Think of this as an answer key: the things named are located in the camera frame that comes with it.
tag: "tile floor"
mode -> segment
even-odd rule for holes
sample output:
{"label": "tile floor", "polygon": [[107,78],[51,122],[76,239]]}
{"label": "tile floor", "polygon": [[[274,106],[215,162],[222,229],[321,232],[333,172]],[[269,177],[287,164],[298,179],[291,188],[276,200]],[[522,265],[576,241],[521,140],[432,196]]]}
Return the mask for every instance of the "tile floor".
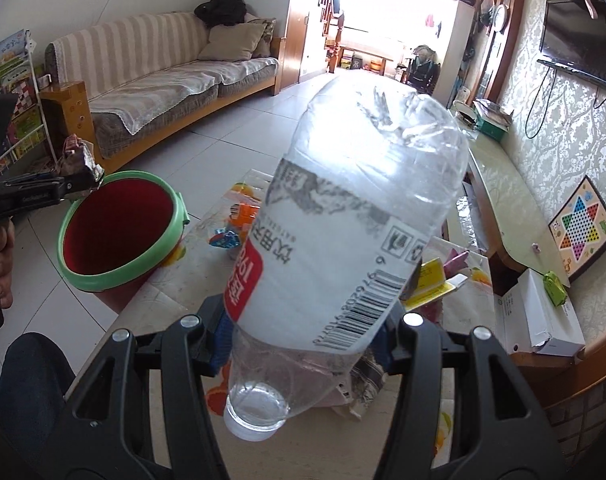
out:
{"label": "tile floor", "polygon": [[[250,96],[200,120],[130,162],[165,179],[200,218],[247,170],[273,173],[309,100],[333,76]],[[56,268],[56,240],[68,203],[42,209],[16,225],[14,305],[0,329],[0,373],[7,348],[24,332],[45,334],[77,372],[116,318],[94,295],[80,292]]]}

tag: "green trash can rim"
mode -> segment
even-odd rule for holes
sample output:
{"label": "green trash can rim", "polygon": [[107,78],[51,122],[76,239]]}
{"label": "green trash can rim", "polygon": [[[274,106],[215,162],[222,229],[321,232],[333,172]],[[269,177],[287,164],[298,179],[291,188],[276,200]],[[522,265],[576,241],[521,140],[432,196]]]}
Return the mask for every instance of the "green trash can rim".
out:
{"label": "green trash can rim", "polygon": [[124,283],[131,282],[131,280],[142,276],[156,267],[168,256],[168,254],[170,254],[174,247],[176,247],[176,244],[181,240],[183,226],[190,222],[190,216],[187,213],[185,202],[183,202],[181,194],[174,191],[174,189],[172,189],[172,187],[162,178],[154,174],[145,171],[120,171],[106,176],[103,179],[102,186],[109,184],[110,182],[130,178],[148,180],[163,188],[169,195],[174,206],[170,222],[160,238],[158,238],[147,251],[141,254],[141,256],[136,257],[131,262],[101,274],[77,274],[67,267],[65,258],[63,257],[63,243],[67,227],[74,216],[74,213],[84,202],[85,198],[76,200],[67,211],[63,223],[61,224],[61,229],[58,232],[56,256],[63,277],[79,290],[84,290],[85,292],[102,292],[123,285]]}

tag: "patterned wallpaper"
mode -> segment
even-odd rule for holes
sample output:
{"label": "patterned wallpaper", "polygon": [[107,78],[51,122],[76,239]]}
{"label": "patterned wallpaper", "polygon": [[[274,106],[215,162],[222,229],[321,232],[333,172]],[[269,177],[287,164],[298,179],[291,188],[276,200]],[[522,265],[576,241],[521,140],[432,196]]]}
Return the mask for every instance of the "patterned wallpaper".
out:
{"label": "patterned wallpaper", "polygon": [[[536,63],[545,0],[526,0],[522,30],[501,104],[514,107],[513,132],[503,146],[533,193],[547,220],[565,203],[588,174],[606,203],[606,104],[592,109],[596,87],[558,73],[550,108],[539,135],[525,137],[525,121],[547,70]],[[542,94],[547,96],[552,72]],[[599,102],[606,93],[599,92]],[[541,123],[544,100],[539,96],[528,123],[532,136]],[[606,331],[606,252],[570,289],[586,342]]]}

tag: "metal screw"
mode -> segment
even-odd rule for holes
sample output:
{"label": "metal screw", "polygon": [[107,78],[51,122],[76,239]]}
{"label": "metal screw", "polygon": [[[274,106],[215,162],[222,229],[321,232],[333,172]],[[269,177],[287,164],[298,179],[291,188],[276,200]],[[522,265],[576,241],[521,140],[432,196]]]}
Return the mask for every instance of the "metal screw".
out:
{"label": "metal screw", "polygon": [[481,339],[483,341],[486,341],[492,337],[492,332],[490,332],[490,329],[484,326],[477,326],[472,333],[477,339]]}
{"label": "metal screw", "polygon": [[120,343],[121,341],[125,341],[125,339],[127,339],[128,337],[129,337],[129,330],[126,330],[124,328],[120,328],[112,334],[112,339],[115,340],[117,343]]}
{"label": "metal screw", "polygon": [[181,319],[181,326],[183,328],[193,328],[198,325],[201,321],[196,316],[185,316]]}
{"label": "metal screw", "polygon": [[403,322],[410,326],[421,326],[423,324],[423,317],[416,312],[408,312],[403,316]]}

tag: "human hand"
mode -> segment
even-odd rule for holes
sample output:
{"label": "human hand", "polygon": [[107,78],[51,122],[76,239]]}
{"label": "human hand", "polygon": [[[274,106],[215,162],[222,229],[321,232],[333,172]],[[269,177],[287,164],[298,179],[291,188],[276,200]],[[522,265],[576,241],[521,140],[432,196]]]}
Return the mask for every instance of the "human hand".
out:
{"label": "human hand", "polygon": [[0,224],[0,307],[10,308],[12,297],[12,267],[14,266],[14,224]]}

